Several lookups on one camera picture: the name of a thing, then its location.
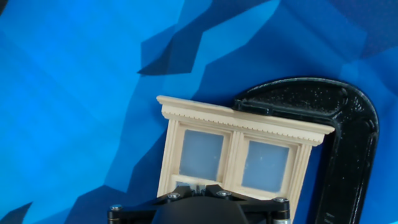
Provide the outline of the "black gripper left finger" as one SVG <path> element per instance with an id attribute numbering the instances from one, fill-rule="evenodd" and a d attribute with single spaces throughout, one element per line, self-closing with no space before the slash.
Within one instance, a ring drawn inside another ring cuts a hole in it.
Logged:
<path id="1" fill-rule="evenodd" d="M 188 185 L 177 186 L 174 191 L 134 206 L 112 205 L 108 224 L 151 224 L 156 212 L 163 205 L 196 196 L 197 188 Z"/>

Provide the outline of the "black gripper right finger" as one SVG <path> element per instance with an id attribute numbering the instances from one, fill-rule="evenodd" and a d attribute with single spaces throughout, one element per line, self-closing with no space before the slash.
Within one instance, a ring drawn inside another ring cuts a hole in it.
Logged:
<path id="1" fill-rule="evenodd" d="M 207 185 L 205 196 L 220 199 L 222 202 L 231 202 L 237 206 L 237 212 L 226 208 L 226 205 L 217 208 L 225 208 L 227 216 L 237 215 L 244 219 L 244 223 L 291 224 L 290 201 L 285 197 L 259 200 L 225 190 L 219 185 Z"/>

